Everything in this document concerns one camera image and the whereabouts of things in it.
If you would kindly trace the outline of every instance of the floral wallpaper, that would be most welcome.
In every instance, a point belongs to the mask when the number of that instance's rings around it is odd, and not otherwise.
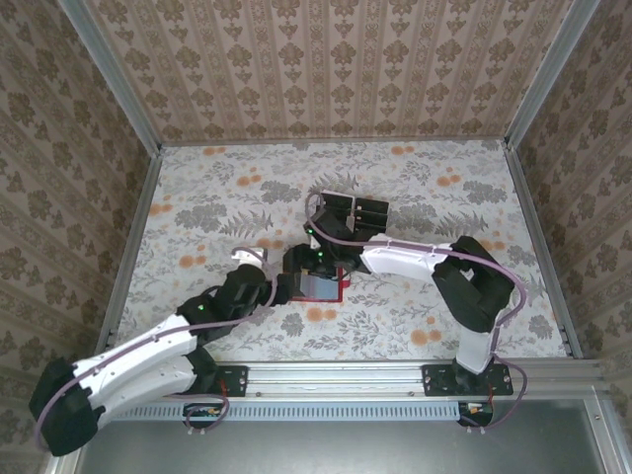
[[[583,349],[632,429],[632,2],[599,3],[518,154]]]
[[[268,248],[279,272],[287,248],[307,241],[308,192],[329,190],[389,201],[395,238],[479,239],[528,289],[500,352],[565,355],[500,140],[173,147],[163,159],[119,342],[222,284],[235,246]],[[220,360],[449,358],[457,339],[433,283],[353,274],[342,303],[265,310],[208,349]]]
[[[148,156],[56,2],[0,2],[0,57],[0,473],[35,473],[28,401],[94,349]]]
[[[89,0],[163,143],[503,136],[572,0]]]

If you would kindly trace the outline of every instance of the gray floor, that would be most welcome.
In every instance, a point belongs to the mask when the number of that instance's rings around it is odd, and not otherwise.
[[[84,450],[85,474],[494,474],[603,472],[575,402],[528,402],[502,427],[456,423],[114,423]]]

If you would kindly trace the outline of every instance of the gray leaf pattern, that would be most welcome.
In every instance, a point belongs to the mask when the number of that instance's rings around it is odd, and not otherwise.
[[[511,197],[500,141],[166,147],[162,153],[119,342],[221,284],[235,269],[230,251],[236,246],[267,248],[280,271],[284,249],[307,241],[307,194],[329,190],[389,201],[387,234],[394,238],[433,244],[465,234],[478,239],[516,271],[529,293],[527,306],[501,334],[500,354],[564,354]],[[75,234],[69,238],[85,247],[86,239],[81,244]],[[7,277],[24,279],[32,271],[22,268],[18,255],[4,265]],[[452,358],[458,338],[458,324],[433,283],[353,274],[342,303],[260,308],[259,316],[207,348],[226,361]]]

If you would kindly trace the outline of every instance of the patterned wall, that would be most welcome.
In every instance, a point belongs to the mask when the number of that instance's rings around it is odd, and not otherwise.
[[[37,472],[27,403],[99,335],[148,157],[56,2],[0,2],[0,473]]]
[[[599,4],[518,153],[584,350],[632,428],[632,2]]]
[[[163,142],[502,136],[572,0],[89,0]]]

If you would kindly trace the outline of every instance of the floral tablecloth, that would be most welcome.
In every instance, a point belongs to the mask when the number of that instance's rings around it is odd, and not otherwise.
[[[178,147],[163,166],[118,329],[123,342],[221,284],[238,245],[306,241],[304,200],[329,190],[390,202],[387,233],[425,243],[471,235],[528,289],[502,332],[505,356],[564,356],[500,141]],[[353,274],[342,303],[263,310],[208,346],[218,360],[451,358],[458,326],[436,288]]]

